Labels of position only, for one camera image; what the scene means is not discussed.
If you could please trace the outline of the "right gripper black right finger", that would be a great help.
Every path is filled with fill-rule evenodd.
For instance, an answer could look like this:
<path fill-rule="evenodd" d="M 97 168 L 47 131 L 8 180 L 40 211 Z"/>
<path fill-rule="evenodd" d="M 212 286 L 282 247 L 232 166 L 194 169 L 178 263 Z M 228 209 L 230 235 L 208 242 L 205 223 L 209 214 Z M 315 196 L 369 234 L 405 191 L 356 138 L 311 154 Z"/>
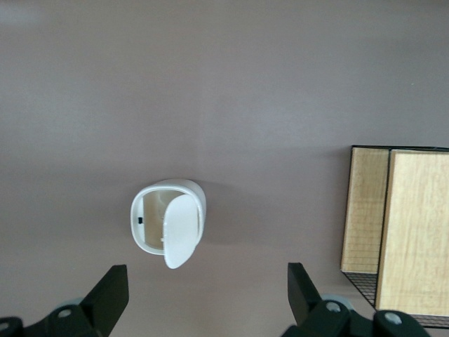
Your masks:
<path fill-rule="evenodd" d="M 301 263 L 289 263 L 288 302 L 296 324 L 284 336 L 426 336 L 410 315 L 381 310 L 372 319 L 338 299 L 323 299 Z"/>

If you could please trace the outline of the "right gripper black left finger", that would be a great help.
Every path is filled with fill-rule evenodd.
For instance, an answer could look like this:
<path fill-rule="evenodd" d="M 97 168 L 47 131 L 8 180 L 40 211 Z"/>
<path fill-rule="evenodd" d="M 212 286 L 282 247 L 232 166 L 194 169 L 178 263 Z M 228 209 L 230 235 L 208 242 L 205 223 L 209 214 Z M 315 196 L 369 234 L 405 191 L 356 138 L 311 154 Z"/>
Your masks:
<path fill-rule="evenodd" d="M 78 304 L 63 305 L 24 326 L 19 317 L 1 318 L 2 336 L 109 336 L 129 302 L 126 265 L 114 265 Z"/>

